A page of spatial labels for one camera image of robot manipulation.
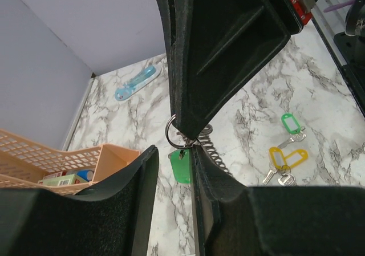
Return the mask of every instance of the marble surface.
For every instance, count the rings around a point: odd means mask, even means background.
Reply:
[[[115,89],[150,64],[162,67],[159,77],[129,100],[116,101]],[[175,181],[167,158],[174,150],[164,136],[168,92],[164,55],[98,76],[69,149],[113,143],[143,151],[155,144],[160,169],[148,255],[194,255],[190,188]],[[280,120],[286,112],[306,127],[305,140],[283,150],[309,153],[292,171],[298,185],[365,185],[365,120],[312,23],[211,122],[211,138],[241,183],[261,185],[268,149],[288,138]],[[182,143],[177,136],[175,142]],[[277,177],[270,185],[278,185]]]

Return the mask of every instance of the orange basket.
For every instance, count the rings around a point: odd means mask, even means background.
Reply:
[[[111,144],[58,151],[0,129],[0,188],[45,188],[61,195],[75,194],[125,168],[139,155],[139,151]],[[83,184],[37,184],[48,174],[74,169],[93,169],[94,176]]]

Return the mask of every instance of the green key tag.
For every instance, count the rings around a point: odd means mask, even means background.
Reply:
[[[180,150],[169,154],[171,167],[175,180],[181,184],[190,184],[190,157],[189,150],[184,150],[184,157],[180,160]]]
[[[292,115],[291,113],[284,114],[281,117],[281,122],[283,122],[286,130],[292,135],[296,135],[301,131],[301,126],[295,119],[294,115]]]

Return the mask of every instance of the yellow tag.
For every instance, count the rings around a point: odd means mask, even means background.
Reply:
[[[285,156],[285,161],[291,169],[295,168],[297,165],[306,161],[307,159],[308,153],[304,149],[297,149],[288,156]]]
[[[278,147],[272,147],[269,149],[270,159],[273,162],[273,165],[282,170],[284,166],[287,166],[287,162],[284,158],[283,152]]]

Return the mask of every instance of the gray wall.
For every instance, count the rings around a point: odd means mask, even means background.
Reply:
[[[61,148],[91,73],[21,0],[0,0],[0,128]]]
[[[165,52],[156,0],[23,0],[95,74]]]

